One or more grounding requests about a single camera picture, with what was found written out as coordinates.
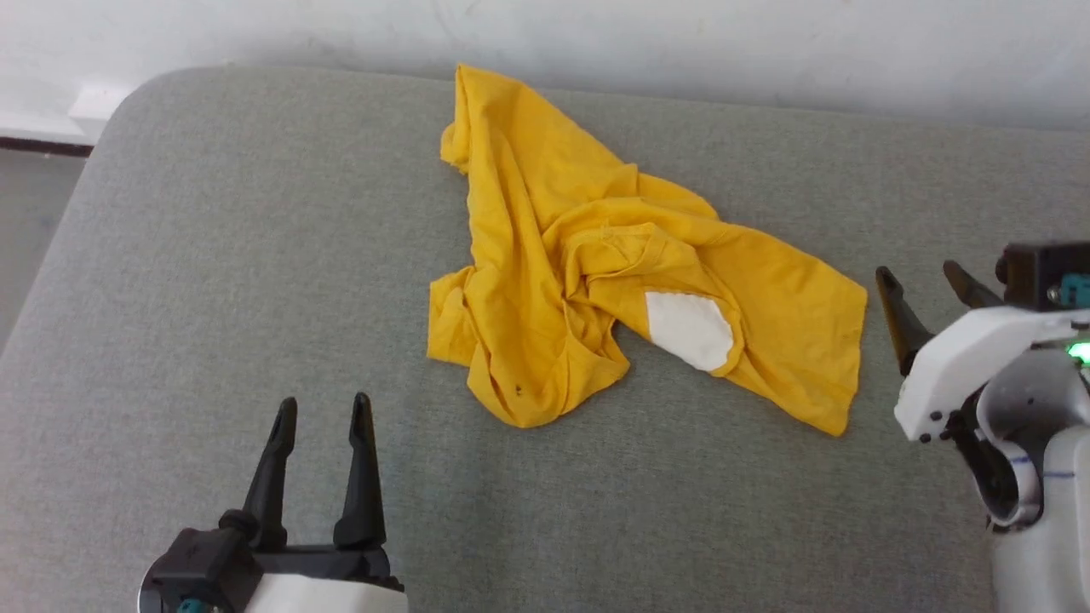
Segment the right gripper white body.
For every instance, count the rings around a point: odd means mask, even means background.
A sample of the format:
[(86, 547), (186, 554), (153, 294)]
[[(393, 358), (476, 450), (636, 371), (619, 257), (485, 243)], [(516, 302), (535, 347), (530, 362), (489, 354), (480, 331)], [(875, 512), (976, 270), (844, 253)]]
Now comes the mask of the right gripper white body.
[(1067, 347), (1087, 334), (1087, 309), (986, 306), (956, 318), (915, 356), (894, 414), (909, 441), (937, 438), (950, 412), (1033, 345)]

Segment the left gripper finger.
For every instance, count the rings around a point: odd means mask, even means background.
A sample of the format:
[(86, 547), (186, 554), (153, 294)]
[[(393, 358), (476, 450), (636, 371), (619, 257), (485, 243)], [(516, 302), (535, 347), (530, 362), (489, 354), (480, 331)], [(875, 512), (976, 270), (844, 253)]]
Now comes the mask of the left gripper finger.
[(287, 460), (295, 449), (295, 432), (296, 399), (288, 397), (279, 406), (243, 507), (221, 515), (219, 528), (241, 532), (249, 539), (249, 546), (287, 546), (284, 477)]
[(353, 399), (349, 430), (352, 447), (342, 516), (334, 527), (335, 546), (384, 546), (387, 532), (382, 503), (382, 474), (377, 458), (370, 396)]

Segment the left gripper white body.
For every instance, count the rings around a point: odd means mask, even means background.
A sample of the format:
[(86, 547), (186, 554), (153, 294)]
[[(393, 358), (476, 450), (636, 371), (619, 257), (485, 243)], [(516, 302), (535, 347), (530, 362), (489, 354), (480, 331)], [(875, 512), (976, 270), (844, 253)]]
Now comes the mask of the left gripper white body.
[(378, 548), (295, 548), (261, 554), (245, 612), (408, 612), (404, 585)]

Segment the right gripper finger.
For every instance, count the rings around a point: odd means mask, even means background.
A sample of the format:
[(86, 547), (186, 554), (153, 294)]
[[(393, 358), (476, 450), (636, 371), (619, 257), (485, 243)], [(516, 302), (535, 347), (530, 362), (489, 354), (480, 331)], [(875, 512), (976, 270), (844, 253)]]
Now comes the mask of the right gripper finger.
[(958, 300), (969, 309), (989, 309), (1005, 304), (1000, 295), (993, 292), (984, 283), (977, 280), (958, 261), (944, 261), (943, 275), (954, 295), (957, 295)]
[(934, 334), (916, 317), (915, 310), (904, 299), (903, 283), (888, 267), (875, 269), (875, 283), (899, 374), (908, 376), (915, 366), (916, 354)]

